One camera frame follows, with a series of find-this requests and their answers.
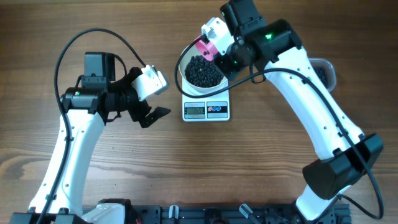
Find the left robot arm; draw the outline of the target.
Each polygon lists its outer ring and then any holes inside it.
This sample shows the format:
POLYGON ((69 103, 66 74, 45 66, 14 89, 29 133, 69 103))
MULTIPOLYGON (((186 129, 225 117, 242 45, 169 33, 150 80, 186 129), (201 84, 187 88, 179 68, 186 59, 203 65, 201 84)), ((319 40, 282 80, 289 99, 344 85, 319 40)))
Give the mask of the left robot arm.
POLYGON ((80 84, 61 97, 62 116, 57 143, 46 175, 25 213, 15 212, 11 223, 140 223, 130 200, 104 199, 83 212, 83 188, 88 167, 110 112, 127 111, 134 122, 148 128, 170 113, 151 108, 146 98, 169 87, 167 79, 153 65, 126 70, 115 78, 119 56, 106 52, 85 54, 80 84))

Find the pink scoop blue handle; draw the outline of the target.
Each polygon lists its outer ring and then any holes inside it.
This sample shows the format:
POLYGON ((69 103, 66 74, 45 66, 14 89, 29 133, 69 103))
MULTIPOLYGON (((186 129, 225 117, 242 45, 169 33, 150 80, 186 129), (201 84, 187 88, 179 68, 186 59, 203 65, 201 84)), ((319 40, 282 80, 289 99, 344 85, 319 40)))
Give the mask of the pink scoop blue handle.
POLYGON ((218 53, 217 48, 213 43, 211 43, 207 36, 205 35, 200 35, 197 37, 197 42, 195 44, 195 47, 197 48, 198 52, 203 56, 204 51, 209 51, 209 60, 208 61, 213 61, 216 54, 218 53))

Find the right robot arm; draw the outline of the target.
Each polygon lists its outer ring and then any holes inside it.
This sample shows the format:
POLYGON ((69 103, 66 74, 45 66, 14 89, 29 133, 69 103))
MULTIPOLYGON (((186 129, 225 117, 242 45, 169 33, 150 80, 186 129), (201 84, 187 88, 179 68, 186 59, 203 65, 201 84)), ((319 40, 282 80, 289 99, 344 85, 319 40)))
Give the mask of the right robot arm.
POLYGON ((303 220, 319 221, 364 175, 376 185, 371 167, 383 149, 380 137, 365 135, 337 105, 292 26, 267 23, 252 1, 229 1, 220 11, 233 41, 215 57, 217 67, 229 80, 249 67, 271 82, 312 141, 317 160, 303 168, 307 185, 295 202, 303 220))

